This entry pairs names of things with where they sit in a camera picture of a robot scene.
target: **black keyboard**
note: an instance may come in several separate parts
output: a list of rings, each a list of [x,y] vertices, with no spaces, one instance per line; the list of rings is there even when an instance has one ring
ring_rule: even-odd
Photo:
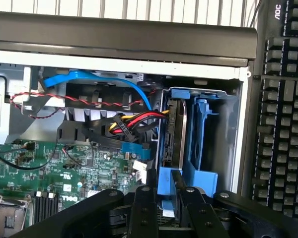
[[[252,198],[298,219],[298,0],[263,2]]]

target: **twisted red and black wire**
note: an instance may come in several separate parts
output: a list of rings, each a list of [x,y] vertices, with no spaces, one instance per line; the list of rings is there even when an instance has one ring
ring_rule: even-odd
[[[150,92],[150,94],[148,95],[148,97],[150,97],[151,95],[153,95],[155,93],[155,90]],[[52,98],[58,98],[58,99],[68,99],[68,100],[71,100],[73,102],[81,102],[81,103],[84,103],[88,106],[92,106],[92,105],[95,105],[95,106],[99,106],[99,105],[106,105],[106,106],[118,106],[118,107],[122,107],[123,104],[122,103],[108,103],[108,102],[95,102],[95,103],[90,103],[88,102],[87,100],[84,100],[84,99],[78,99],[78,98],[73,98],[73,97],[70,97],[70,96],[60,96],[60,95],[54,95],[54,94],[50,94],[50,93],[35,93],[35,92],[23,92],[23,93],[18,93],[18,94],[15,94],[11,97],[10,99],[10,103],[13,104],[16,108],[20,109],[21,110],[21,106],[16,104],[14,102],[14,99],[16,97],[19,97],[19,96],[22,96],[22,95],[29,95],[29,96],[37,96],[37,97],[52,97]],[[131,102],[129,103],[129,106],[132,106],[134,104],[140,104],[142,103],[143,101],[142,100],[137,100],[137,101],[134,101],[134,102]],[[34,117],[34,116],[29,116],[30,118],[33,118],[33,119],[46,119],[46,118],[50,118],[52,117],[54,114],[56,114],[58,111],[62,111],[64,110],[63,108],[58,108],[55,112],[51,113],[50,115],[48,116],[43,116],[43,117]]]

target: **red power wire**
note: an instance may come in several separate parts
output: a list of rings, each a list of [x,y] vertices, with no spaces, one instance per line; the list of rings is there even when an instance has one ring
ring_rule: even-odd
[[[155,90],[153,90],[152,92],[150,92],[149,96],[150,97],[152,94],[155,93]],[[89,106],[92,106],[92,105],[107,105],[107,106],[118,106],[118,107],[122,107],[123,104],[122,103],[107,103],[107,102],[97,102],[97,103],[90,103],[86,100],[83,100],[83,99],[77,99],[77,98],[72,98],[72,97],[69,97],[69,96],[60,96],[60,95],[54,95],[54,94],[50,94],[50,93],[34,93],[34,92],[23,92],[23,93],[18,93],[18,94],[15,94],[11,97],[10,99],[10,103],[13,104],[16,108],[20,109],[21,110],[21,106],[16,104],[13,100],[18,97],[18,96],[21,96],[21,95],[29,95],[29,96],[38,96],[38,97],[45,97],[45,96],[49,96],[49,97],[52,97],[52,98],[58,98],[58,99],[69,99],[73,102],[81,102],[81,103],[84,103],[86,105],[89,105]],[[137,100],[137,101],[134,101],[134,102],[131,102],[129,103],[129,106],[132,106],[134,104],[140,104],[142,103],[143,101],[142,100]],[[63,108],[58,108],[55,112],[51,113],[50,115],[48,116],[44,116],[44,117],[33,117],[33,116],[29,116],[30,118],[34,118],[34,119],[46,119],[46,118],[50,118],[51,116],[53,116],[54,114],[56,114],[59,110],[64,110]]]
[[[165,118],[163,115],[161,114],[158,114],[158,113],[145,113],[137,118],[135,118],[134,120],[132,120],[131,122],[129,122],[127,124],[127,127],[131,127],[133,126],[134,124],[136,124],[137,122],[141,121],[142,119],[144,118],[147,118],[147,117],[150,117],[150,116],[154,116],[154,117],[159,117],[159,118]],[[122,133],[122,130],[121,129],[116,129],[113,131],[114,134],[116,133]]]

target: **motherboard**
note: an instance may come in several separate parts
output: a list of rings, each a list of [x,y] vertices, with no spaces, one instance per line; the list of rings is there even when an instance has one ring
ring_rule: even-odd
[[[29,142],[18,141],[11,145],[0,145],[0,151],[16,150],[25,143]],[[5,201],[17,201],[10,202],[13,205],[28,202],[25,227],[104,189],[116,188],[126,194],[138,183],[133,172],[133,163],[137,159],[135,154],[98,145],[69,147],[64,144],[55,145],[53,142],[35,142],[33,145],[32,150],[4,153],[1,156],[26,168],[43,165],[53,156],[51,161],[39,170],[22,171],[0,161],[0,197]],[[63,152],[66,146],[70,148],[67,152],[76,163]],[[4,229],[9,231],[6,224],[7,220],[2,225],[3,233]]]

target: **yellow power wire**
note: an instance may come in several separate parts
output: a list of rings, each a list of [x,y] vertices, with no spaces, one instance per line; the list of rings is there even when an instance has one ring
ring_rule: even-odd
[[[163,114],[167,114],[169,113],[169,110],[163,111],[161,112]],[[130,119],[130,118],[134,118],[136,117],[138,114],[136,115],[132,115],[132,116],[122,116],[121,119]],[[113,123],[110,127],[109,127],[109,131],[111,131],[115,126],[117,125],[117,123]]]

